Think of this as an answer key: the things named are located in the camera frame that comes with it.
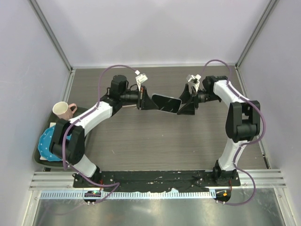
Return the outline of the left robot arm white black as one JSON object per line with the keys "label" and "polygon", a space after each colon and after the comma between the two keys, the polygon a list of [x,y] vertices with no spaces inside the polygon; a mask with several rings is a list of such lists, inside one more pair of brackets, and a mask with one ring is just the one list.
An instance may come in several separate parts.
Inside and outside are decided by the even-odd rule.
{"label": "left robot arm white black", "polygon": [[137,89],[128,87],[124,75],[115,75],[106,94],[81,115],[70,120],[59,119],[55,125],[49,151],[63,161],[63,167],[72,167],[88,187],[100,185],[101,171],[85,154],[87,134],[102,121],[115,115],[123,104],[136,104],[140,110],[157,110],[158,106],[148,96],[143,82],[147,76],[136,76]]}

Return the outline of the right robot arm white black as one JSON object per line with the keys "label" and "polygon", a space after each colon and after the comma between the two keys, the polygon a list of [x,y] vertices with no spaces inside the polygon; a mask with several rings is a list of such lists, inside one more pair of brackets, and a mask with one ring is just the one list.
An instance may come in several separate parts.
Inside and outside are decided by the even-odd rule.
{"label": "right robot arm white black", "polygon": [[237,162],[245,146],[250,144],[261,130],[260,103],[251,101],[239,93],[226,76],[188,75],[180,99],[183,107],[178,115],[194,115],[200,103],[223,102],[228,108],[225,131],[228,137],[221,157],[211,174],[218,186],[235,178]]}

